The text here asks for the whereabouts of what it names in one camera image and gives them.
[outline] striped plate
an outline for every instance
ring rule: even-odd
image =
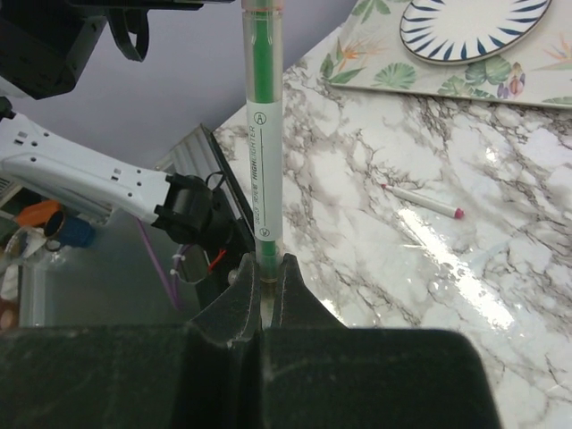
[[[550,4],[551,0],[413,0],[401,18],[401,40],[409,52],[430,63],[472,63],[522,40]]]

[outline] oval plate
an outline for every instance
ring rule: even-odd
[[[429,63],[472,63],[513,47],[550,5],[551,0],[413,0],[401,18],[401,41]]]

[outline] floral tray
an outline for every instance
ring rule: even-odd
[[[408,3],[358,0],[323,76],[349,88],[572,108],[572,0],[553,0],[531,35],[501,55],[455,66],[421,62],[401,44]]]

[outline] marble surface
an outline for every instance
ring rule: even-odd
[[[505,427],[572,427],[572,113],[328,88],[334,37],[285,73],[284,242],[308,287],[349,326],[464,333]],[[250,197],[245,109],[215,135]]]

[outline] blue cup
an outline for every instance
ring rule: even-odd
[[[55,212],[44,226],[48,240],[57,240],[62,246],[88,248],[96,236],[96,230],[86,221],[64,212]]]

